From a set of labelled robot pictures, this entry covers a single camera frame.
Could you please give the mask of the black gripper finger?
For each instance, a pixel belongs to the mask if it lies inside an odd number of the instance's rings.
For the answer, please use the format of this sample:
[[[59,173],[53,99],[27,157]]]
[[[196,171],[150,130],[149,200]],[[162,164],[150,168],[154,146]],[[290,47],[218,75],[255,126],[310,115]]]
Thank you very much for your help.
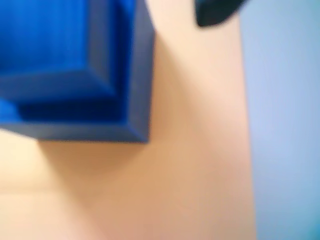
[[[232,17],[246,0],[195,0],[195,19],[199,27],[217,26]]]

